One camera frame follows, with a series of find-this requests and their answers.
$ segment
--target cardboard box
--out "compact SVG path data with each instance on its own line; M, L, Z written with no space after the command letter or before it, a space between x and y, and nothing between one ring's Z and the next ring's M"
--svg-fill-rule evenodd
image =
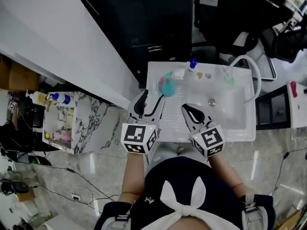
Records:
M26 194L16 194L19 202L31 201L35 198L33 187L30 187L30 191Z
M2 55L0 56L0 89L37 91L39 74Z

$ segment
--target marble countertop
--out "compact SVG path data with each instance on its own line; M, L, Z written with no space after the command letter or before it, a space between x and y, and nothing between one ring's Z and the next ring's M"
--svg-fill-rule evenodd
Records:
M45 110L43 141L49 145L76 154L116 145L120 141L124 111L82 92L63 92L71 97L65 106L51 106ZM45 133L66 133L67 111L73 109L71 143L60 144L46 139Z

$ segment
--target electrical outlet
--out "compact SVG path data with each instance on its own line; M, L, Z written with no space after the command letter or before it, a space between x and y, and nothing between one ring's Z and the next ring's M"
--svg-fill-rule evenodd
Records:
M71 194L71 197L74 201L78 201L78 202L82 202L81 201L81 196L77 195L77 194Z

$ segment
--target white bow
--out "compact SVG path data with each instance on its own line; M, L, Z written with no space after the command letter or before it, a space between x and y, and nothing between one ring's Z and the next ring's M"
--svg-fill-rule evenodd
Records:
M163 216L152 222L142 230L166 230L178 221L182 216L193 216L203 220L211 230L239 230L233 223L209 212L198 209L202 206L206 197L206 187L200 177L197 177L192 190L191 205L182 205L177 202L172 185L165 181L160 200L175 212Z

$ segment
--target red object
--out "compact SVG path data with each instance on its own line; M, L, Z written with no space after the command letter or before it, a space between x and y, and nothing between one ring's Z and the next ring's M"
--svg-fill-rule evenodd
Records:
M291 87L291 90L292 90L293 97L296 98L296 97L297 97L296 82L295 82L295 81L292 81L292 82L290 83L290 87Z

